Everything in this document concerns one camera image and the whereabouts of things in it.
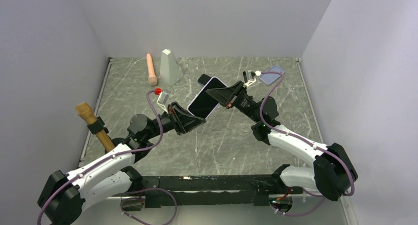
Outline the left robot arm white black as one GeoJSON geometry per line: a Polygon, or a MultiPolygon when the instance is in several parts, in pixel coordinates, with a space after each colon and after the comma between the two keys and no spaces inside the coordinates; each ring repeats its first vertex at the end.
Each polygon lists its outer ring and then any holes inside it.
{"type": "Polygon", "coordinates": [[[57,170],[49,176],[37,202],[41,208],[37,223],[46,215],[54,225],[70,225],[87,208],[110,196],[138,194],[144,188],[143,177],[132,165],[155,147],[149,140],[171,130],[182,135],[205,122],[177,102],[155,119],[134,115],[128,136],[114,149],[81,168],[66,174],[57,170]]]}

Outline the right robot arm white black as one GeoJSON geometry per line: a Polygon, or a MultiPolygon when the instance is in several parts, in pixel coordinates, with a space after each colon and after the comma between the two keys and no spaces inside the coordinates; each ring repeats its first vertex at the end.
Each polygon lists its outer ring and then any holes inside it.
{"type": "Polygon", "coordinates": [[[307,168],[281,166],[275,171],[272,187],[284,193],[291,187],[310,188],[331,201],[352,196],[358,174],[344,147],[326,145],[303,137],[276,120],[278,107],[271,96],[254,101],[243,82],[230,87],[209,89],[206,93],[227,109],[236,108],[255,122],[255,138],[283,149],[307,163],[307,168]]]}

